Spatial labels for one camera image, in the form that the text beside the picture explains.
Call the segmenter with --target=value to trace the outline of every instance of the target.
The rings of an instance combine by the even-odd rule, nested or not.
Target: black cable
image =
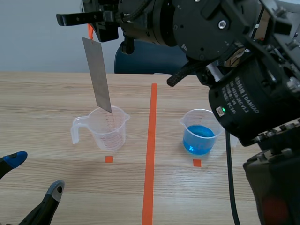
[[[230,133],[226,131],[226,154],[227,154],[227,168],[228,168],[228,184],[229,184],[229,196],[231,211],[235,225],[240,225],[238,212],[236,210],[234,186],[233,186],[233,165],[231,161],[231,146],[230,146]]]
[[[125,16],[122,21],[132,21],[138,18],[153,0],[145,0],[133,13]]]
[[[172,75],[167,80],[167,84],[170,87],[174,87],[176,84],[179,83],[179,81],[181,81],[186,76],[192,74],[193,72],[199,72],[199,71],[204,72],[206,70],[206,66],[208,64],[211,64],[212,62],[213,62],[212,60],[209,60],[209,61],[196,61],[196,60],[190,61],[186,65],[184,65],[179,72]]]
[[[254,28],[253,33],[251,35],[251,39],[254,39],[254,37],[255,37],[256,31],[258,29],[258,27],[256,27],[256,26],[257,26],[257,24],[259,24],[261,22],[261,19],[262,19],[262,16],[263,16],[263,12],[264,12],[264,6],[262,6],[261,12],[260,12],[260,14],[258,16],[255,28]]]

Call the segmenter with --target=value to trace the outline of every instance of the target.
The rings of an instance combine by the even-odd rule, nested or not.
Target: cup rim
[[[188,111],[181,119],[180,119],[180,123],[184,126],[184,128],[190,133],[190,134],[192,134],[192,135],[194,135],[194,136],[196,136],[196,137],[199,137],[199,138],[203,138],[203,139],[212,139],[212,138],[217,138],[217,137],[219,137],[222,133],[223,133],[223,131],[224,131],[224,128],[221,126],[221,124],[218,122],[218,120],[217,120],[217,122],[218,122],[218,124],[219,124],[219,126],[220,126],[220,132],[217,134],[217,135],[215,135],[215,136],[213,136],[213,137],[203,137],[203,136],[199,136],[199,135],[195,135],[193,132],[191,132],[188,128],[187,128],[187,126],[184,124],[184,122],[183,122],[183,119],[185,118],[185,116],[188,114],[188,113],[190,113],[190,112],[192,112],[192,111],[207,111],[207,112],[210,112],[210,113],[212,113],[212,114],[214,114],[211,110],[207,110],[207,109],[193,109],[193,110],[190,110],[190,111]]]
[[[112,133],[116,132],[117,130],[121,129],[125,125],[125,123],[130,119],[130,115],[128,115],[126,112],[124,112],[124,110],[122,110],[121,108],[119,108],[117,106],[112,105],[112,108],[117,108],[117,109],[119,109],[120,111],[122,111],[124,113],[125,120],[122,123],[122,125],[120,125],[118,128],[115,128],[114,130],[112,130],[112,131],[110,131],[108,133],[98,133],[98,132],[95,132],[94,130],[92,130],[90,128],[90,126],[87,123],[85,124],[86,128],[89,129],[89,131],[92,132],[93,134],[97,134],[97,135],[109,135],[109,134],[112,134]],[[94,109],[92,112],[89,113],[88,117],[90,117],[93,112],[95,112],[96,110],[99,110],[99,109],[101,109],[101,108],[99,107],[97,109]]]

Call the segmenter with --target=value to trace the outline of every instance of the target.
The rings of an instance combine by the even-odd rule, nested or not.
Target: blue liquid
[[[214,137],[212,130],[201,125],[192,125],[188,127],[189,131],[201,137]],[[183,145],[190,153],[203,155],[208,153],[215,143],[215,138],[205,139],[192,135],[187,130],[183,134]]]

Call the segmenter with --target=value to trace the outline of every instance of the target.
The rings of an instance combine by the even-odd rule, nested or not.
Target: wooden table
[[[25,150],[29,157],[0,181],[0,222],[17,225],[44,197],[50,184],[66,188],[52,225],[141,225],[151,84],[158,84],[154,170],[154,225],[232,225],[224,135],[210,154],[182,147],[179,119],[210,109],[208,88],[196,77],[176,87],[166,75],[108,75],[112,105],[131,116],[127,141],[117,152],[99,149],[88,130],[72,144],[77,116],[94,110],[89,74],[0,73],[0,155]],[[242,164],[257,146],[232,150],[241,224],[259,224]],[[105,156],[114,156],[113,164]],[[202,167],[193,167],[193,159]]]

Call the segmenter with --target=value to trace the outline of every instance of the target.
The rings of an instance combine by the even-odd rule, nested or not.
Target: empty measuring cup
[[[79,141],[78,129],[86,127],[93,134],[99,148],[117,150],[125,143],[126,121],[130,119],[122,109],[112,106],[112,113],[98,108],[88,116],[78,117],[73,121],[71,136],[73,144]]]
[[[213,112],[205,109],[194,109],[180,120],[184,126],[183,145],[191,153],[203,155],[213,147],[223,128]]]

